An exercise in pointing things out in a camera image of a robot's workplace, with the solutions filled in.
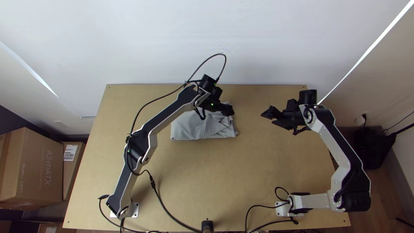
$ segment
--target wooden floor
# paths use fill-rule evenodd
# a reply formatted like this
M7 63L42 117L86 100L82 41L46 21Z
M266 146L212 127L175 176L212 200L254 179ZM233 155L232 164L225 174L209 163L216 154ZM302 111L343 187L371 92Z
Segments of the wooden floor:
M413 228L395 220L405 219L397 192L391 182L387 169L366 171L371 179L371 209L367 212L349 213L351 227L317 229L322 233L411 233ZM78 230L77 233L113 233L114 231Z

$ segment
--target black bag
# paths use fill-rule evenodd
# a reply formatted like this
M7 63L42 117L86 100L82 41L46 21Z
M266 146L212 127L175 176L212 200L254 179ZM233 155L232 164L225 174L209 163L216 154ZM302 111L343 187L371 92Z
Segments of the black bag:
M355 152L362 160L365 170L374 170L379 168L385 156L391 150L395 143L397 134L411 128L414 123L390 135L384 135L376 130L362 128L354 133Z

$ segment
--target folded fabric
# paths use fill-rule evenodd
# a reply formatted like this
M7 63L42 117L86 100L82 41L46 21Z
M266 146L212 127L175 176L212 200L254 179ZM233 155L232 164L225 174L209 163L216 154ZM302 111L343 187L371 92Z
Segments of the folded fabric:
M195 111L185 112L171 123L171 140L197 140L236 137L233 118L221 112L206 111L206 119L201 120Z

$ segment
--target black cable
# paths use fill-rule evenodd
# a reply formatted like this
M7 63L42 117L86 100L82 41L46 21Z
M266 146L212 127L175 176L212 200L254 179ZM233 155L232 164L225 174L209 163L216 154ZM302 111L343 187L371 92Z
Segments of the black cable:
M139 116L139 114L141 113L141 111L147 106L147 105L149 105L149 104L151 104L151 103L153 103L153 102L155 102L155 101L157 101L157 100L160 100L160 99L162 99L162 98L165 98L165 97L167 97L167 96L169 96L169 95L171 95L171 94L174 94L175 92L177 92L179 89L181 89L181 88L184 88L184 87L186 87L186 85L191 81L191 79L194 77L194 75L197 73L197 71L208 61L208 60L210 60L211 58L213 58L213 57L216 57L216 56L224 56L224 65L223 65L223 68L221 69L221 72L220 72L220 74L219 74L219 76L217 77L217 79L216 79L216 83L217 83L217 81L220 79L220 76L221 76L221 74L223 73L223 70L224 70L224 67L226 66L226 62L227 62L227 57L224 55L224 54L214 54L214 55L212 55L212 56L210 56L209 58L207 58L206 60L204 60L204 62L202 62L198 67L197 67L197 69L194 71L194 73L190 76L190 78L188 78L188 80L183 84L183 85L181 85L179 88L177 88L176 90L174 90L174 91L172 91L172 92L170 92L170 93L168 93L168 94L166 94L166 95L163 95L163 96L161 96L161 97L158 97L158 98L156 98L156 99L154 99L154 100L152 100L152 101L150 101L150 102L148 102L148 103L146 103L144 106L142 106L140 109L139 109L139 111L137 112L137 114L135 115L135 118L134 118L134 121L133 121L133 123L132 123L132 126L131 126L131 131L129 132L129 137L131 137L132 136L132 132L134 131L134 127L135 127L135 123L137 122L137 119L138 119L138 116ZM195 81L193 81L196 85L197 85L197 91L199 90L199 85L198 85L198 83L197 82L200 82L201 81L201 79L199 79L199 80L195 80ZM131 171L131 173L132 174L134 174L134 175L138 175L137 173L135 173L134 172L134 169L131 167L131 164L130 164L130 160L128 159L128 158L126 158L126 163L127 163L127 165L128 165L128 168L129 168L129 170Z
M181 89L181 87L185 87L189 82L190 82L190 80L193 78L193 76L197 73L197 71L208 61L208 60L210 60L211 58L213 58L213 57L216 57L216 56L224 56L224 65L223 65L223 68L221 69L221 72L220 72L220 74L219 74L219 76L217 77L217 79L216 79L216 83L219 81L219 79L220 79L220 76L221 76L221 74L223 73L223 70L224 70L224 67L226 66L226 62L227 62L227 57L224 55L224 54L215 54L215 55L212 55L212 56L210 56L209 58L207 58L206 60L204 60L204 62L202 62L198 67L197 67L197 69L194 71L194 73L190 76L190 78L183 84L183 85L181 85L178 89L176 89L175 91L173 91L173 92L170 92L170 93L168 93L168 94L166 94L166 95L164 95L164 96L161 96L161 97L159 97L159 98L156 98L155 100L152 100L152 101L150 101L150 102L148 102L148 103L146 103L144 106L142 106L141 107L141 109L138 111L138 113L137 113L137 115L135 116L135 118L134 118L134 122L132 123L132 127L131 127L131 131L130 131L130 135L132 134L132 131L134 131L134 126L135 126L135 122L137 121L137 118L138 118L138 115L140 114L140 112L142 111L142 109L145 107L145 106L147 106L147 105L149 105L149 104L151 104L151 103L153 103L153 102L155 102L155 101L157 101L157 100L160 100L160 99L162 99L162 98L165 98L165 97L167 97L167 96L169 96L169 95L171 95L171 94L173 94L174 92L176 92L176 91L178 91L179 89Z
M362 117L364 119L364 128L365 128L365 125L367 124L367 115L366 114L362 114Z
M260 227L256 227L254 230L249 231L248 233L255 232L255 231L257 231L257 230L260 230L260 229L261 229L261 228L263 228L263 227L266 227L266 226L269 226L269 225L272 225L272 224L276 224L276 223L284 223L284 222L294 222L294 220L293 220L293 221L292 221L292 220L279 220L279 221L269 222L269 223L266 223L266 224L261 225Z
M102 207L101 207L101 202L102 202L102 200L103 199L106 199L106 198L108 198L109 197L109 195L102 195L101 197L99 197L98 199L99 199L99 211L100 211L100 214L108 221L108 222L110 222L112 225L114 225L114 226L117 226L117 227L119 227L119 228L121 228L121 229L124 229L124 230L129 230L129 231L132 231L132 232L136 232L136 233L162 233L161 231L158 231L158 230L152 230L152 231L148 231L148 232L145 232L145 231L136 231L136 230L131 230L131 229L129 229L129 228L126 228L126 227L124 227L123 225L121 226L121 225L118 225L118 224L116 224L116 223L114 223L113 221L111 221L107 216L105 216L105 214L104 214L104 212L102 211Z
M121 224L119 225L119 233L122 233L122 228L124 227L125 218L121 219Z
M259 230L260 228L262 228L262 227L266 227L266 226L269 226L269 225L271 225L271 224L276 224L276 223L283 223L283 222L293 222L293 224L295 224L295 225L297 225L297 224L299 224L299 222L298 221L296 221L295 219L293 219L293 217L290 217L290 220L279 220L279 221L273 221L273 222L270 222L270 223L267 223L267 224L264 224L264 225L261 225L260 227L256 227L254 230L252 230L252 231L250 231L250 232L248 232L247 231L247 217L248 217L248 215L249 215L249 211L253 208L253 207L264 207L264 208L269 208L269 209L276 209L276 208L278 208L278 207L280 207L280 206L283 206L283 205L287 205L287 204L289 204L289 201L288 200L285 200L285 199L282 199L282 198L280 198L279 197L279 195L277 195L277 190L278 189L282 189L283 191L285 191L286 192L286 194L287 195L289 195L289 192L286 190L286 189L284 189L284 188L282 188L282 187L276 187L275 188L275 195L276 195L276 197L280 200L280 201L283 201L283 202L285 202L285 203L283 203L283 204L280 204L280 205L277 205L277 206L275 206L275 207L273 207L273 206L265 206L265 205L253 205L253 206L251 206L250 208L249 208L249 210L247 211L247 213L246 213L246 218L245 218L245 233L252 233L252 232L254 232L254 231L257 231L257 230ZM291 201L292 201L292 204L291 204L291 206L290 206L290 209L289 209L289 212L292 210L292 208L293 208L293 198L292 197L290 197L290 196L288 196L290 199L291 199Z
M134 122L132 123L132 127L131 127L131 131L130 131L130 133L129 133L129 135L132 135L132 131L134 131L134 126L135 126L135 122L137 121L137 118L138 118L138 115L141 113L141 111L143 110L143 108L145 108L147 105L149 105L149 104L151 104L151 103L153 103L153 102L155 102L155 101L157 101L157 100L160 100L160 99L162 99L162 98L165 98L165 97L167 97L167 96L169 96L169 95L171 95L171 94L174 94L176 91L178 91L179 89L181 89L182 87L185 87L187 84L186 83L184 83L183 85L181 85L179 88L177 88L176 90L174 90L174 91L172 91L172 92L170 92L170 93L168 93L168 94L166 94L166 95L163 95L163 96L161 96L161 97L158 97L158 98L156 98L155 100L151 100L150 102L148 102L148 103L146 103L144 106L142 106L140 109L139 109L139 111L138 111L138 113L137 113L137 115L135 116L135 118L134 118Z
M153 179L153 177L152 177L152 175L150 174L150 172L148 171L148 170L144 170L144 171L146 171L147 173L148 173L148 175L149 175L149 177L150 177L150 182L151 182L151 187L152 187L152 189L154 190L154 192L155 192L155 195L157 196L157 198L158 198L158 201L160 202L160 204L161 204L161 206L163 207L163 209L164 209L164 211L167 213L167 215L170 217L170 218L172 218L176 223L178 223L179 225L181 225L182 227L185 227L185 228L187 228L187 229L189 229L190 231L194 231L194 232L196 232L196 233L201 233L202 231L201 230L198 230L198 229L195 229L195 228L193 228L193 227L191 227L191 226L189 226L189 225L187 225L187 224L185 224L185 223L183 223L183 222L181 222L180 220L178 220L176 217L174 217L168 210L167 210L167 208L165 207L165 205L164 205L164 203L163 203L163 201L162 201L162 199L161 199L161 197L160 197L160 195L158 194L158 191L157 191L157 189L155 188L155 181L154 181L154 179Z
M286 192L286 194L287 194L288 196L289 196L289 192L288 192L288 191L286 191L286 189L284 189L284 188L282 188L282 187L276 187L276 188L275 188L275 195L276 195L276 197L277 197L277 198L279 198L279 200L280 200L280 201L288 202L288 200L282 199L282 198L280 198L280 197L279 197L279 195L277 195L277 190L278 190L278 189L282 189L283 191L285 191L285 192Z
M383 131L381 131L381 132L382 132L383 134L388 133L388 130L392 129L394 126L396 126L396 125L398 125L399 123L401 123L403 120L405 120L407 117L411 116L413 113L414 113L414 111L412 111L412 112L411 112L410 114L408 114L406 117L404 117L403 119L401 119L400 121L398 121L395 125L393 125L393 126L391 126L391 127L387 128L387 129L384 129L384 130L383 130Z
M247 211L247 213L246 213L246 218L245 218L245 232L247 232L247 217L249 216L249 212L250 212L251 209L253 209L254 207L264 207L264 208L268 208L268 209L276 209L276 208L278 208L280 206L287 205L287 204L289 204L289 202L285 202L285 203L280 204L280 205L277 205L277 206L252 205L249 208L249 210Z

